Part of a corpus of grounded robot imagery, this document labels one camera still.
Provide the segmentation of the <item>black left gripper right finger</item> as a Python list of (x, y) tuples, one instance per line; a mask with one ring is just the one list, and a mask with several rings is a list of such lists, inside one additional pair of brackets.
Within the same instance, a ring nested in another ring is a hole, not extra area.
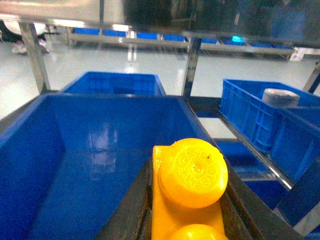
[(230, 240), (303, 240), (234, 173), (220, 200), (224, 232)]

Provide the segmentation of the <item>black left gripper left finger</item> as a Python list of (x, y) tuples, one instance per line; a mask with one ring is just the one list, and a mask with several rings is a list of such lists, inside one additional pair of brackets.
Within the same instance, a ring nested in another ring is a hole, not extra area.
[(143, 164), (119, 206), (95, 240), (150, 240), (152, 235), (152, 160)]

